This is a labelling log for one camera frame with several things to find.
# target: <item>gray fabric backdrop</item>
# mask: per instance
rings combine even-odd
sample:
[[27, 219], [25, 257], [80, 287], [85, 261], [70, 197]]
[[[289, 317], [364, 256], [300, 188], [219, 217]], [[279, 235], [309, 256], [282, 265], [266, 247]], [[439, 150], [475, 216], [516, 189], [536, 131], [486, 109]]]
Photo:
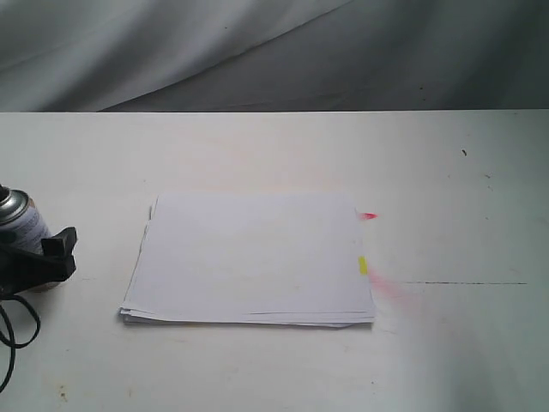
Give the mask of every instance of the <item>gray fabric backdrop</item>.
[[0, 110], [549, 107], [547, 0], [0, 0]]

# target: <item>can label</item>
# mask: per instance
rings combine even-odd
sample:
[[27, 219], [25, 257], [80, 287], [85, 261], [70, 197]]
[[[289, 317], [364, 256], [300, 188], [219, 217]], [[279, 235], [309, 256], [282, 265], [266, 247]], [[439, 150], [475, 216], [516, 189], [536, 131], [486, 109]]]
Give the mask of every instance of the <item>can label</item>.
[[42, 254], [40, 241], [50, 237], [50, 229], [32, 205], [14, 221], [0, 226], [0, 242], [31, 253]]

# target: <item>stack of paper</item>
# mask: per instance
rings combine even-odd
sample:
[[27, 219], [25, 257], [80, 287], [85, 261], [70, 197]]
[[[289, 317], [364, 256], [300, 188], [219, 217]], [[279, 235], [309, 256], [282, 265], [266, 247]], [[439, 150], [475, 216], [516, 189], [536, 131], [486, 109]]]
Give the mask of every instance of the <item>stack of paper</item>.
[[126, 322], [373, 321], [362, 235], [342, 194], [161, 195]]

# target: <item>dark line mark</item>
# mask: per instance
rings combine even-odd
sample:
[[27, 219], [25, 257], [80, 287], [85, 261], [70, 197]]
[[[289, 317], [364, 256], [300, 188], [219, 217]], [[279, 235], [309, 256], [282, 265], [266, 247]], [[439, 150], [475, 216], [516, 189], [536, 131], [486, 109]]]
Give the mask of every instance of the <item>dark line mark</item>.
[[526, 282], [422, 282], [410, 281], [401, 282], [406, 284], [418, 285], [528, 285]]

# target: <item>white table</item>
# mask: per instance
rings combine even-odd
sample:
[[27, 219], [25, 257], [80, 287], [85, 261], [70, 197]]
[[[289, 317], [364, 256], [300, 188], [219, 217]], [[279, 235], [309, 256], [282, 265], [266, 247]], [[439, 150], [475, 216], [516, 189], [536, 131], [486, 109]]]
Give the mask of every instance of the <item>white table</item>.
[[[73, 277], [31, 296], [43, 330], [0, 410], [547, 409], [549, 111], [7, 113], [0, 130], [2, 183], [80, 238]], [[371, 330], [118, 319], [159, 193], [332, 190], [379, 214], [366, 252], [391, 283]]]

